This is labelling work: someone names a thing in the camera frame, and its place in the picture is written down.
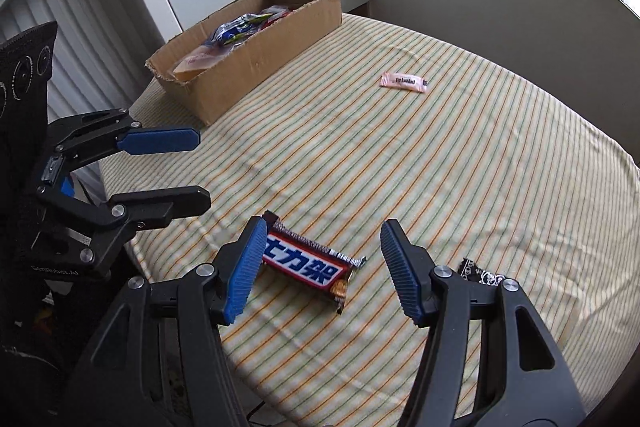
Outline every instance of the snack package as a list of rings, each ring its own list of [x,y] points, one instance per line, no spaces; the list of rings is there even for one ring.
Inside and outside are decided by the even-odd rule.
[[[349,279],[367,258],[352,259],[292,232],[269,210],[262,218],[267,222],[268,230],[262,261],[336,302],[337,313],[342,313]]]
[[[427,91],[427,81],[423,77],[415,76],[414,74],[383,73],[380,78],[380,86],[409,89],[417,92]]]
[[[471,259],[466,257],[460,263],[458,268],[458,274],[467,281],[479,282],[481,284],[487,284],[489,286],[499,286],[505,279],[505,276],[500,273],[489,272],[479,267]]]
[[[178,61],[172,71],[173,76],[181,82],[188,82],[213,67],[251,35],[290,13],[286,6],[270,6],[259,14],[245,13],[231,22],[221,24],[207,40]]]
[[[190,54],[183,57],[174,68],[174,77],[181,82],[188,82],[205,70],[212,68],[217,62],[226,57],[233,46],[219,46],[210,36]]]

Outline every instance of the black candy wrapper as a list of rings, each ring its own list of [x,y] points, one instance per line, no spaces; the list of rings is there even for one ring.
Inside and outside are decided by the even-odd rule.
[[[483,270],[471,259],[467,259],[466,257],[462,260],[462,263],[460,263],[458,274],[462,279],[467,281],[479,282],[489,286],[497,286],[505,279],[504,275]]]

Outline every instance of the metal screw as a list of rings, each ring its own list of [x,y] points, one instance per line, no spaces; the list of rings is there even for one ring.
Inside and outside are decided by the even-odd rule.
[[[94,252],[91,248],[82,248],[80,251],[80,261],[83,263],[90,263],[94,260]]]
[[[433,269],[433,272],[442,279],[451,277],[451,269],[448,266],[438,265]]]
[[[144,278],[140,277],[140,275],[136,275],[135,277],[129,279],[129,282],[127,282],[127,286],[132,290],[137,290],[138,288],[142,288],[144,283]]]
[[[520,288],[518,281],[514,281],[513,279],[505,279],[502,281],[502,286],[504,286],[504,289],[508,292],[516,292]]]
[[[122,214],[124,214],[124,206],[121,204],[117,204],[111,209],[111,216],[113,217],[120,217]]]
[[[201,264],[196,268],[196,273],[200,277],[209,277],[209,275],[213,275],[213,272],[215,271],[216,269],[213,268],[213,265],[211,264]]]

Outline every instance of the mattress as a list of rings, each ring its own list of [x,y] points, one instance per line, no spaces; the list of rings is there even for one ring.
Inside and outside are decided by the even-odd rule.
[[[426,93],[379,86],[416,74]],[[139,233],[152,281],[182,276],[269,209],[295,232],[369,262],[342,315],[263,267],[244,313],[220,328],[240,377],[302,426],[392,426],[427,330],[401,310],[380,225],[402,224],[437,264],[462,258],[517,279],[574,375],[587,410],[640,339],[639,171],[604,133],[511,71],[452,44],[345,15],[336,31],[204,127],[152,83],[130,113],[192,125],[189,153],[103,160],[108,194],[201,185],[211,209]],[[472,322],[458,412],[472,407]]]

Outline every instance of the cardboard box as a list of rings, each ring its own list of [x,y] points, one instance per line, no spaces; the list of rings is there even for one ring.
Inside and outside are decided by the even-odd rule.
[[[294,11],[249,37],[192,80],[179,82],[172,76],[176,63],[222,23],[273,5]],[[166,92],[211,125],[258,84],[341,23],[340,0],[236,0],[175,36],[146,61],[146,66]]]

